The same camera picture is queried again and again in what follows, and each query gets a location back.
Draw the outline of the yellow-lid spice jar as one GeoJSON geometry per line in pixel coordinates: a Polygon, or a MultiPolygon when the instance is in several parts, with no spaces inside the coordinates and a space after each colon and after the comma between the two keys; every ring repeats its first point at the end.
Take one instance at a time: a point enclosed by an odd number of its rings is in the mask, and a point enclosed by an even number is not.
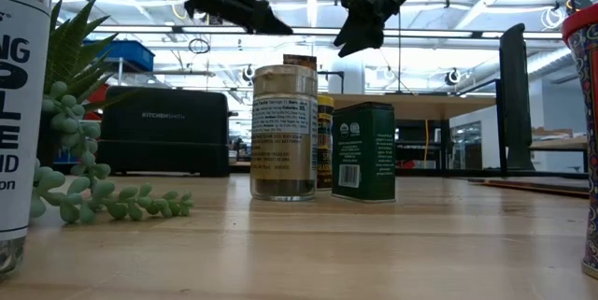
{"type": "Polygon", "coordinates": [[[325,95],[318,96],[318,190],[333,188],[332,126],[334,109],[333,98],[325,95]]]}

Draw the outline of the tan-lid clear spice jar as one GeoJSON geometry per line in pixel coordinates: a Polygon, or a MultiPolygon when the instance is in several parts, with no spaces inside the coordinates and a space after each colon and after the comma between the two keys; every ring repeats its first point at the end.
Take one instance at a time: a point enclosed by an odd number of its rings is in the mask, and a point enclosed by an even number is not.
{"type": "Polygon", "coordinates": [[[250,191],[256,199],[307,201],[317,190],[318,77],[292,64],[253,78],[250,191]]]}

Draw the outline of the white-lid spice jar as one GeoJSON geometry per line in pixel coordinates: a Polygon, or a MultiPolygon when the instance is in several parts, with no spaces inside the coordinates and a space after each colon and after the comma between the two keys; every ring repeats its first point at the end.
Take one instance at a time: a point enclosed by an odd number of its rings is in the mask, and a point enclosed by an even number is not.
{"type": "Polygon", "coordinates": [[[36,168],[51,0],[0,0],[0,279],[18,269],[36,168]]]}

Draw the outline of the wooden shelf with black legs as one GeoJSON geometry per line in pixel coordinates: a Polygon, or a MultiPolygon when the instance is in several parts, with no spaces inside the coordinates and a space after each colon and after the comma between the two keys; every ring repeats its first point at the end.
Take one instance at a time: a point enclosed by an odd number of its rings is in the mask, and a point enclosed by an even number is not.
{"type": "Polygon", "coordinates": [[[394,107],[397,120],[437,121],[440,124],[440,164],[436,169],[397,168],[395,174],[404,177],[443,178],[494,178],[508,174],[504,86],[501,79],[491,79],[466,91],[457,93],[384,93],[344,94],[331,93],[335,108],[349,107],[362,102],[379,102],[394,107]],[[455,117],[470,114],[488,107],[496,108],[496,122],[499,150],[499,166],[496,169],[450,169],[449,168],[449,121],[455,117]]]}

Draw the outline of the blue storage bin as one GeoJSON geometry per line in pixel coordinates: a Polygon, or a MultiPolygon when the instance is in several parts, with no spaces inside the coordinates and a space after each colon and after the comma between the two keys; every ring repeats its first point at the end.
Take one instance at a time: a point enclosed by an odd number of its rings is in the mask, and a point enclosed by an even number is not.
{"type": "Polygon", "coordinates": [[[118,62],[120,59],[141,71],[152,71],[155,54],[135,40],[114,40],[100,50],[97,57],[106,55],[107,62],[118,62]]]}

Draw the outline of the black two-slot toaster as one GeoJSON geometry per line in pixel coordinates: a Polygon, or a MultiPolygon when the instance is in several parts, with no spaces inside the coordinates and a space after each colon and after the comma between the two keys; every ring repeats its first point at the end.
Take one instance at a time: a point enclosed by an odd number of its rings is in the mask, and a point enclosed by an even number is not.
{"type": "Polygon", "coordinates": [[[96,159],[118,172],[230,173],[229,108],[222,93],[151,87],[107,89],[96,159]]]}

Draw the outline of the black upright panel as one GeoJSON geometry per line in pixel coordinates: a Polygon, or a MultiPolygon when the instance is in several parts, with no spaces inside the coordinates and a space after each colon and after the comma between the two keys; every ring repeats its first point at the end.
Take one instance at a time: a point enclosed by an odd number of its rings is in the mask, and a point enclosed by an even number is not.
{"type": "Polygon", "coordinates": [[[510,27],[500,37],[499,48],[506,165],[513,171],[534,171],[524,31],[523,23],[510,27]]]}

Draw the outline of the artificial succulent plant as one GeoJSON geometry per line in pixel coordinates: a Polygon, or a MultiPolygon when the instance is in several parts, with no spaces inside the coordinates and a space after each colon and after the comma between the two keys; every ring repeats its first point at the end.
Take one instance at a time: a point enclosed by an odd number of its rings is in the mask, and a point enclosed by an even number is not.
{"type": "Polygon", "coordinates": [[[105,211],[115,221],[140,221],[146,216],[168,219],[190,214],[190,193],[168,192],[154,197],[149,184],[117,189],[108,180],[111,168],[96,159],[101,128],[85,115],[108,106],[88,98],[105,85],[109,36],[93,43],[86,37],[103,23],[90,18],[94,3],[59,22],[61,7],[50,14],[50,38],[42,98],[39,153],[29,215],[39,218],[49,206],[57,207],[65,223],[93,223],[105,211]]]}

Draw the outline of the wooden background desk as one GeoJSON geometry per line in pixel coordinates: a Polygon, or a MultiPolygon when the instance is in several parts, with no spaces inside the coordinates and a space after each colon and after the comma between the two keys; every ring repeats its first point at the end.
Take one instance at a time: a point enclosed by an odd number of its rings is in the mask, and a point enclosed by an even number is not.
{"type": "Polygon", "coordinates": [[[588,171],[587,138],[585,136],[566,137],[551,140],[536,140],[529,147],[532,151],[581,152],[583,170],[588,171]]]}

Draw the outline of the canyon picture book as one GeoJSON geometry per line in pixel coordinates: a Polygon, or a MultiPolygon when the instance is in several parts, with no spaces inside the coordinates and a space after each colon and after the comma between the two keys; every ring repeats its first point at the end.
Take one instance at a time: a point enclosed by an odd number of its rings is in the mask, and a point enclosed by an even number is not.
{"type": "Polygon", "coordinates": [[[557,195],[589,197],[589,184],[582,179],[564,179],[554,177],[523,177],[523,178],[470,178],[469,182],[515,190],[537,193],[551,193],[557,195]]]}

